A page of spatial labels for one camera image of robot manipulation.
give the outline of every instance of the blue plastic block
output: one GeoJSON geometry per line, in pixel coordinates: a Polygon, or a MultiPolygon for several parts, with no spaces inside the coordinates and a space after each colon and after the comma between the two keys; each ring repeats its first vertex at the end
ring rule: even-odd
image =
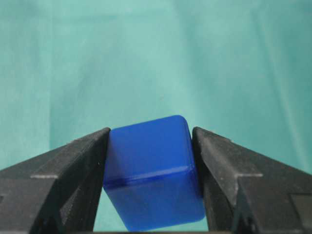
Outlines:
{"type": "Polygon", "coordinates": [[[202,219],[186,120],[172,116],[113,129],[103,187],[130,231],[202,219]]]}

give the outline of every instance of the blue cube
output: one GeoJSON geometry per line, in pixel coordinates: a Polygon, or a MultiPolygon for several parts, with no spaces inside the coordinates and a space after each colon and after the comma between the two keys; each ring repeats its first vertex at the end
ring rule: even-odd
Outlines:
{"type": "Polygon", "coordinates": [[[111,130],[103,187],[130,231],[201,220],[186,120],[172,116],[111,130]]]}

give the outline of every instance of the cube face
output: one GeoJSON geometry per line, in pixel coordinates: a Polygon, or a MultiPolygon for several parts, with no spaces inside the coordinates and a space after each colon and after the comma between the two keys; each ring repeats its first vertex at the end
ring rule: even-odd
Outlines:
{"type": "Polygon", "coordinates": [[[186,120],[172,116],[113,129],[103,187],[130,231],[202,219],[186,120]]]}

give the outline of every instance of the green background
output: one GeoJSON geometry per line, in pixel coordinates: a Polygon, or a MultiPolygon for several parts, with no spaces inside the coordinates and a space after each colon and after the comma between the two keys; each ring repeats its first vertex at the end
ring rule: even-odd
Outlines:
{"type": "MultiPolygon", "coordinates": [[[[311,0],[0,1],[1,168],[180,114],[312,173],[311,90],[311,0]]],[[[105,193],[95,230],[125,230],[105,193]]]]}

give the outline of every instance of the teal cloth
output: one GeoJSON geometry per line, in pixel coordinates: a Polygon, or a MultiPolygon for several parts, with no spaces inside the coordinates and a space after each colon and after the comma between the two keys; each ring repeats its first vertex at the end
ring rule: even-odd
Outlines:
{"type": "Polygon", "coordinates": [[[180,114],[311,173],[311,54],[311,0],[1,0],[0,167],[180,114]]]}

